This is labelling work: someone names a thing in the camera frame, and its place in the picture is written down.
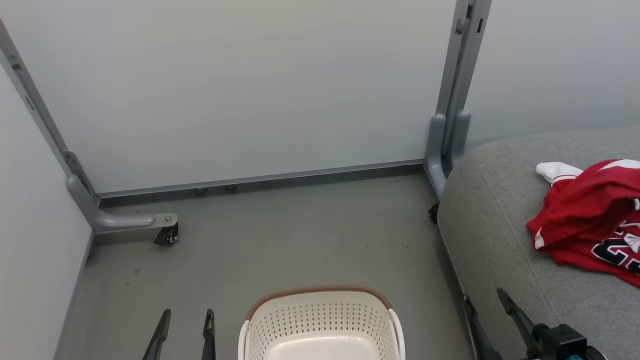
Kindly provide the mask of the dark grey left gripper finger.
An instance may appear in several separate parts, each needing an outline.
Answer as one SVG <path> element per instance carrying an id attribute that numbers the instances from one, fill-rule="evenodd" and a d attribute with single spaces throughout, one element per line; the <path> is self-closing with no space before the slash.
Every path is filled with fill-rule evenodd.
<path id="1" fill-rule="evenodd" d="M 163 343 L 169 335 L 169 326 L 171 318 L 171 310 L 165 309 L 157 323 L 157 326 L 151 336 L 151 340 L 146 348 L 143 360 L 160 360 Z"/>
<path id="2" fill-rule="evenodd" d="M 201 360 L 216 360 L 215 314 L 212 309 L 206 310 L 205 323 L 202 330 L 204 344 Z"/>

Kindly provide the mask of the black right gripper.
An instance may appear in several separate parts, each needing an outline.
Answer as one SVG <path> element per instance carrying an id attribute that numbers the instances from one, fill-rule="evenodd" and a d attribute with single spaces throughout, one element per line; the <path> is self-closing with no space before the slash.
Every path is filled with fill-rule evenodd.
<path id="1" fill-rule="evenodd" d="M 535 325 L 502 287 L 498 287 L 496 293 L 503 309 L 518 328 L 529 360 L 606 360 L 604 353 L 589 345 L 586 337 L 571 326 L 560 324 L 549 327 L 542 323 Z M 493 360 L 493 344 L 467 294 L 462 296 L 462 305 L 476 359 Z"/>

